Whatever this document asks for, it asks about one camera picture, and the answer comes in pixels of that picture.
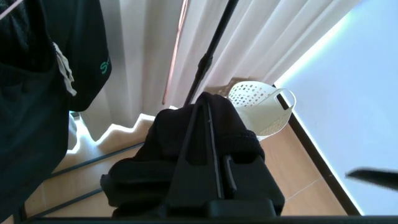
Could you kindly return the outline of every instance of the curtain fold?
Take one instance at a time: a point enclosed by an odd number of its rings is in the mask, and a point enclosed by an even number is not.
[[[95,141],[111,124],[131,128],[141,113],[183,105],[228,2],[188,0],[170,67],[183,0],[100,1],[113,71],[80,113]],[[359,1],[240,0],[196,97],[236,80],[273,84]]]

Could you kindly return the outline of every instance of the drawstring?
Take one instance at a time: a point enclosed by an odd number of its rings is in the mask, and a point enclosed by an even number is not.
[[[63,81],[65,82],[65,86],[66,86],[68,92],[70,92],[70,94],[72,94],[72,96],[75,96],[77,92],[72,87],[72,82],[75,80],[73,79],[72,71],[69,68],[68,59],[65,56],[63,56],[60,48],[58,47],[58,45],[56,43],[53,42],[53,45],[55,47],[55,51],[57,52],[58,67],[63,76]]]

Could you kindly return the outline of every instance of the thin pink stick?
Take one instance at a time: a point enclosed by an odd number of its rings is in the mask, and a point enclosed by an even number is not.
[[[10,7],[8,7],[4,12],[0,14],[0,20],[9,14],[15,7],[17,7],[23,0],[16,0]]]

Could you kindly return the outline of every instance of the clothes drying rack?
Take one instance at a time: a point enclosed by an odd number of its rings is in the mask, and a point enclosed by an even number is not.
[[[213,36],[213,38],[212,38],[212,40],[210,42],[210,45],[209,45],[206,53],[204,54],[204,56],[199,61],[198,70],[197,70],[197,73],[195,75],[195,79],[194,79],[194,81],[193,81],[193,83],[191,85],[191,89],[190,89],[190,91],[189,91],[189,93],[187,95],[187,99],[185,100],[184,106],[189,104],[193,100],[194,94],[196,93],[201,80],[205,76],[207,70],[210,68],[212,60],[213,60],[214,51],[216,50],[217,45],[220,42],[221,36],[223,35],[223,32],[224,32],[226,26],[228,25],[229,19],[231,18],[237,3],[238,3],[238,0],[229,0],[228,1],[227,5],[225,7],[224,13],[221,16],[220,22],[219,22],[219,24],[218,24],[218,26],[216,28],[215,34],[214,34],[214,36]],[[90,160],[82,162],[80,164],[68,167],[68,168],[60,170],[58,172],[54,172],[47,179],[51,179],[53,177],[56,177],[56,176],[59,176],[59,175],[62,175],[62,174],[66,174],[67,172],[79,169],[79,168],[84,167],[84,166],[88,166],[88,165],[93,164],[93,163],[98,162],[98,161],[102,161],[103,159],[115,156],[117,154],[129,151],[131,149],[135,149],[137,147],[142,146],[143,144],[144,144],[143,142],[139,143],[139,144],[135,144],[133,146],[130,146],[130,147],[127,147],[127,148],[124,148],[124,149],[120,149],[118,151],[115,151],[115,152],[112,152],[112,153],[109,153],[109,154],[106,154],[106,155],[103,155],[103,156],[99,156],[97,158],[90,159]],[[77,203],[77,202],[79,202],[81,200],[84,200],[84,199],[86,199],[86,198],[88,198],[90,196],[98,194],[100,192],[102,192],[101,188],[93,190],[93,191],[91,191],[91,192],[89,192],[87,194],[81,195],[81,196],[79,196],[77,198],[69,200],[69,201],[67,201],[65,203],[57,205],[57,206],[55,206],[53,208],[50,208],[50,209],[45,210],[43,212],[40,212],[40,213],[38,213],[36,215],[33,215],[31,217],[27,217],[25,206],[23,205],[23,206],[21,206],[18,209],[18,211],[16,211],[13,214],[14,223],[18,224],[18,223],[48,223],[48,222],[53,223],[53,222],[56,222],[56,223],[61,224],[62,220],[66,221],[66,220],[69,220],[69,219],[60,218],[57,221],[55,221],[53,218],[43,218],[43,217],[48,215],[48,214],[50,214],[50,213],[53,213],[53,212],[55,212],[57,210],[65,208],[65,207],[67,207],[69,205]]]

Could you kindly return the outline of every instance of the black garment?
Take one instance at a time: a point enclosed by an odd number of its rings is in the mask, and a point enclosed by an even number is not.
[[[5,10],[14,1],[0,0]],[[98,0],[28,0],[0,21],[0,222],[65,156],[68,110],[85,110],[111,73]],[[65,89],[55,42],[77,95]]]
[[[211,108],[215,147],[218,155],[233,155],[241,160],[260,155],[262,150],[256,135],[247,130],[229,100],[220,95],[202,93]],[[175,164],[185,139],[195,105],[178,110],[163,110],[150,127],[144,145],[133,158],[123,159],[101,178],[101,186],[109,204],[118,209],[114,216],[151,215],[169,190]],[[193,135],[187,161],[201,165],[206,162],[204,142]]]
[[[86,110],[108,80],[109,58],[99,0],[42,0],[49,35],[69,61],[77,91],[69,110]]]

